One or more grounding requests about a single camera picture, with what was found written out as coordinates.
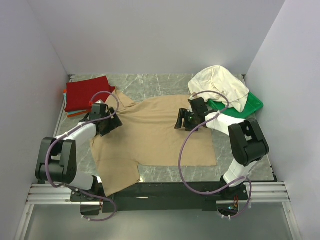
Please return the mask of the beige t shirt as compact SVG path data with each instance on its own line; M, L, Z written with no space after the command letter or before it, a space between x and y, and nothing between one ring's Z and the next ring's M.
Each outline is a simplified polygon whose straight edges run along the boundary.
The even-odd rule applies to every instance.
M167 95L134 102L117 89L106 104L119 107L122 126L90 141L96 170L106 196L140 181L138 165L177 166L184 129L175 129L179 109L189 107L188 95Z

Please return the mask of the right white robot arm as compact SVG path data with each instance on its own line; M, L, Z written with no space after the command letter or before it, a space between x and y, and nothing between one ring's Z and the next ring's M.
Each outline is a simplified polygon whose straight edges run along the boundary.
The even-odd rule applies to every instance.
M178 171L184 186L203 196L220 193L224 197L233 197L240 193L250 170L269 153L267 140L254 118L242 119L223 114L223 111L208 110L203 98L188 100L191 110L180 108L175 129L185 128L190 133L184 140L178 157ZM214 191L201 192L192 188L184 179L181 170L182 156L187 141L199 128L206 127L229 136L233 160L220 178L221 187Z

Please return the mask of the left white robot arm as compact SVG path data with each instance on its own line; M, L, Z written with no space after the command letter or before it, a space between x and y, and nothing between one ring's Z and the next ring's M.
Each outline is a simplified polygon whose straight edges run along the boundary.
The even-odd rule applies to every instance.
M41 141L35 177L43 182L52 181L56 186L68 186L75 192L84 191L91 198L100 194L102 184L98 178L78 169L77 147L96 136L103 137L122 125L116 109L104 103L93 104L91 112L76 127Z

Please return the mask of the folded red t shirt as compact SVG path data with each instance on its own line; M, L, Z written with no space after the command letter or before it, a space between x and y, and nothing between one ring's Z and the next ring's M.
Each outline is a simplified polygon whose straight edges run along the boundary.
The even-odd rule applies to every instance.
M90 110L90 102L99 100L105 102L110 96L109 93L100 93L93 100L93 96L99 92L107 91L113 93L116 87L109 84L106 76L93 79L68 82L66 84L66 112Z

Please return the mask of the white t shirt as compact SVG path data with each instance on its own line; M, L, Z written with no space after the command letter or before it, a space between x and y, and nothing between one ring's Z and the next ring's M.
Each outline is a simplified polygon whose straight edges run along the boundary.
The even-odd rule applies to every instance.
M189 82L191 94L206 91L198 96L205 102L213 100L243 112L250 90L228 69L220 65L207 67L197 73Z

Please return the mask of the black base beam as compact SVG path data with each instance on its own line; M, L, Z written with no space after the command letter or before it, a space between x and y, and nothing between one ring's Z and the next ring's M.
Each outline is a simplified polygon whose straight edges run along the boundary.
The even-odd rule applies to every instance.
M199 192L212 192L223 186L221 182L188 182L188 185ZM218 201L246 201L248 192L242 183L233 190L225 189L211 195L196 194L182 182L136 183L120 192L107 197L116 204L119 211L156 211L156 210L202 210L217 211ZM72 203L93 205L98 202L103 213L112 213L114 206L111 202L72 191Z

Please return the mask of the aluminium frame rail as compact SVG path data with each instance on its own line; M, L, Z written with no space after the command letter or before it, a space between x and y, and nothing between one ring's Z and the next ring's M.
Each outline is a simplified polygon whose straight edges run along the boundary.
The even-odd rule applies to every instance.
M136 183L109 197L117 205L118 211L152 210L203 210L215 211L222 204L240 203L282 203L284 214L292 238L302 239L299 227L290 203L290 197L283 182L245 181L239 186L211 193L219 182L191 182L192 188L206 191L196 194L181 182ZM29 190L22 218L15 239L23 240L26 236L31 216L36 205L78 204L88 215L94 213L112 213L112 204L102 200L104 194L101 184L96 194L88 195L79 189L67 187L53 188L49 184L33 184Z

